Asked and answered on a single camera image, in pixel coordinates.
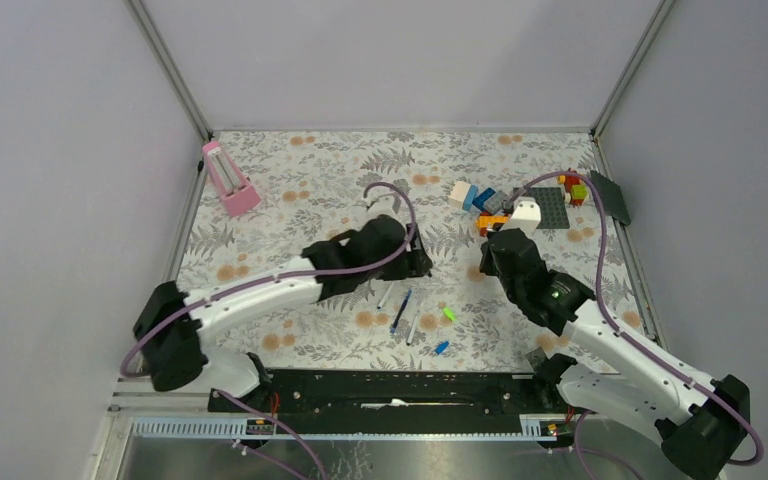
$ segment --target leaf pattern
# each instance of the leaf pattern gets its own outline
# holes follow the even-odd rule
[[[222,348],[257,353],[273,367],[521,372],[531,369],[527,354],[541,346],[611,371],[591,352],[528,322],[499,283],[478,272],[484,239],[474,226],[477,212],[447,202],[459,180],[508,192],[549,171],[594,168],[587,135],[222,132],[218,140],[251,177],[262,201],[231,219],[213,186],[205,186],[177,280],[182,289],[268,270],[315,241],[360,228],[366,221],[362,191],[376,181],[395,183],[409,194],[434,261],[431,278],[397,282],[380,311],[376,304],[387,285],[374,280],[315,305],[249,319],[219,338]],[[551,268],[593,286],[598,215],[590,199],[567,212],[569,230],[538,230],[534,240]],[[399,217],[407,223],[406,208]],[[608,234],[605,298],[618,316],[639,324],[612,225]],[[391,335],[411,287],[414,297]],[[456,323],[442,315],[444,306]],[[414,320],[417,329],[407,346]],[[435,348],[443,341],[449,347],[438,355]]]

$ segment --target gray wall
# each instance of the gray wall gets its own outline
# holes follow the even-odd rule
[[[81,475],[198,145],[124,2],[0,2],[0,479]]]
[[[604,148],[669,345],[750,386],[768,451],[768,2],[678,2]]]
[[[588,127],[659,0],[145,0],[214,129]]]

